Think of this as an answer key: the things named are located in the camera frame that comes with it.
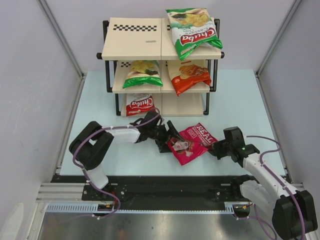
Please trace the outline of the orange cassava chips bag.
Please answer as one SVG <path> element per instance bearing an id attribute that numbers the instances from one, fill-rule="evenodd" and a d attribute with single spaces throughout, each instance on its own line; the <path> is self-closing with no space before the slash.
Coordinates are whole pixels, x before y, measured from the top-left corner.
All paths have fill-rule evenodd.
<path id="1" fill-rule="evenodd" d="M 212 80 L 207 66 L 205 59 L 168 60 L 168 74 L 177 96 L 199 83 L 209 86 Z"/>

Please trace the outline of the beige three-tier shelf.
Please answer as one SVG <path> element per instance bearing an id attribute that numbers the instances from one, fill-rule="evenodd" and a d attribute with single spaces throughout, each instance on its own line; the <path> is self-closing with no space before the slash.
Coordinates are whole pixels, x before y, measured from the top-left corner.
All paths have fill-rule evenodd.
<path id="1" fill-rule="evenodd" d="M 96 56 L 113 62 L 106 90 L 123 95 L 116 114 L 126 117 L 129 98 L 151 95 L 164 116 L 208 115 L 210 93 L 217 88 L 218 60 L 224 53 L 198 46 L 184 60 L 176 52 L 169 18 L 112 17 L 103 22 L 104 47 Z"/>

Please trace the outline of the pink Real chips bag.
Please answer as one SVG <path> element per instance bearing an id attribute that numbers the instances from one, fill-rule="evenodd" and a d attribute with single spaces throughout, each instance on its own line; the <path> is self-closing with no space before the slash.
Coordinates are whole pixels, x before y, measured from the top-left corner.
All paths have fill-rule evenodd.
<path id="1" fill-rule="evenodd" d="M 172 136 L 167 145 L 181 166 L 184 166 L 209 150 L 218 140 L 200 122 Z"/>

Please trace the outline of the red Chuba chips bag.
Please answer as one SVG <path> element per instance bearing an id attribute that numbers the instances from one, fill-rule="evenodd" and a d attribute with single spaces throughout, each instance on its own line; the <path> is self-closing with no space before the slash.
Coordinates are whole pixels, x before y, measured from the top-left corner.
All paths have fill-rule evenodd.
<path id="1" fill-rule="evenodd" d="M 126 116 L 139 115 L 155 107 L 151 93 L 129 93 L 126 95 Z"/>

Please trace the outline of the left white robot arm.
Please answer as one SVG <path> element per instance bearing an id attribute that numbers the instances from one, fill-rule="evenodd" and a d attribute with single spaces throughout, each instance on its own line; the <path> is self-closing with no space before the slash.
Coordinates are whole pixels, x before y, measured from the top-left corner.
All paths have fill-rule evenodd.
<path id="1" fill-rule="evenodd" d="M 172 122 L 163 123 L 157 108 L 144 117 L 123 126 L 102 127 L 91 121 L 69 145 L 72 162 L 78 166 L 93 188 L 93 194 L 100 200 L 110 196 L 109 179 L 102 167 L 102 161 L 112 144 L 137 144 L 148 139 L 155 141 L 161 153 L 172 152 L 169 140 L 183 141 Z"/>

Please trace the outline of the green Chuba chips bag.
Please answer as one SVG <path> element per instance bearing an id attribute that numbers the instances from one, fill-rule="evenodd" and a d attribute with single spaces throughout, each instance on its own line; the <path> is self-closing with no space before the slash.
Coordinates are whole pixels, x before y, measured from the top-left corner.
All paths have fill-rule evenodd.
<path id="1" fill-rule="evenodd" d="M 160 65 L 156 60 L 134 60 L 122 86 L 123 89 L 150 84 L 163 86 L 160 77 Z"/>
<path id="2" fill-rule="evenodd" d="M 172 42 L 180 60 L 186 59 L 200 45 L 221 50 L 214 21 L 206 8 L 167 9 Z"/>

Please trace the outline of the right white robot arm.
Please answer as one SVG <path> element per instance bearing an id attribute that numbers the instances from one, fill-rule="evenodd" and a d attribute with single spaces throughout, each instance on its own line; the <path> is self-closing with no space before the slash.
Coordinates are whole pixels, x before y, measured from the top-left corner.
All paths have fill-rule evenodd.
<path id="1" fill-rule="evenodd" d="M 255 145 L 247 144 L 239 127 L 226 128 L 223 133 L 224 139 L 212 143 L 209 152 L 219 160 L 230 157 L 248 171 L 231 182 L 230 194 L 237 201 L 249 200 L 254 210 L 271 218 L 268 223 L 256 214 L 253 218 L 261 228 L 269 227 L 274 240 L 304 240 L 308 233 L 316 231 L 318 221 L 311 193 L 298 190 L 275 173 L 263 159 L 271 151 L 260 152 Z"/>

